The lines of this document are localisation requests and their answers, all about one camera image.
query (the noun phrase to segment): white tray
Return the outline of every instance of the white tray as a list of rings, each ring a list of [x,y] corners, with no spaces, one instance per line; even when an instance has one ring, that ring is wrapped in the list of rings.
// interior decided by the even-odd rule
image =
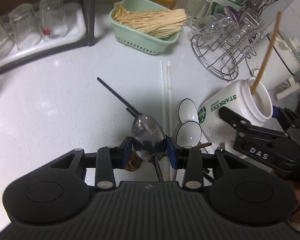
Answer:
[[[14,45],[10,53],[4,58],[0,59],[0,67],[40,51],[52,49],[81,40],[87,32],[81,5],[75,2],[66,3],[64,4],[64,10],[68,26],[68,33],[66,36],[55,39],[42,38],[37,45],[21,51],[17,50],[17,46]],[[35,12],[35,16],[36,18],[39,18],[38,12]]]

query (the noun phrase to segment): red label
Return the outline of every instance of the red label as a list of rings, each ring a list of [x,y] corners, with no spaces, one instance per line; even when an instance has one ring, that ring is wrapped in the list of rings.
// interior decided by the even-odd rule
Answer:
[[[44,36],[50,36],[51,33],[52,33],[52,30],[51,30],[51,29],[44,29],[44,28],[42,28],[41,31],[42,31],[42,34],[43,34]]]

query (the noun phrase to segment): dish drying rack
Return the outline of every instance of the dish drying rack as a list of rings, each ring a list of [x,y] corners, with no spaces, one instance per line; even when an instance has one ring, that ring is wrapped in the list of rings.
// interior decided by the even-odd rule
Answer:
[[[242,48],[240,44],[245,36],[242,36],[236,44],[231,46],[227,43],[231,33],[221,34],[214,43],[206,46],[201,43],[204,37],[202,33],[195,34],[190,40],[192,50],[200,63],[211,74],[227,82],[237,78],[239,74],[238,64],[243,59],[251,59],[257,55],[253,47],[261,36],[257,34],[253,43]]]

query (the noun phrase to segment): green basket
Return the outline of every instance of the green basket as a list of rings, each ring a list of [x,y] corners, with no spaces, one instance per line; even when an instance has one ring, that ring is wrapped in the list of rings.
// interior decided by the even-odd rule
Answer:
[[[121,3],[123,7],[130,12],[145,12],[151,10],[159,11],[167,9],[164,6],[148,0],[123,0],[119,3]],[[117,40],[124,45],[128,45],[151,55],[158,54],[168,45],[175,43],[179,35],[184,32],[184,30],[181,30],[180,32],[171,35],[168,38],[158,39],[116,22],[112,18],[113,12],[114,8],[109,13],[109,18],[111,20],[114,35]]]

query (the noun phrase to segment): metal spoon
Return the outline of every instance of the metal spoon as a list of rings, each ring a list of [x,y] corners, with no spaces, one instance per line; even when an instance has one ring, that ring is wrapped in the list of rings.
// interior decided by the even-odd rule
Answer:
[[[132,126],[132,144],[137,155],[154,165],[159,181],[163,181],[159,161],[166,152],[166,137],[158,122],[148,114],[138,114]]]

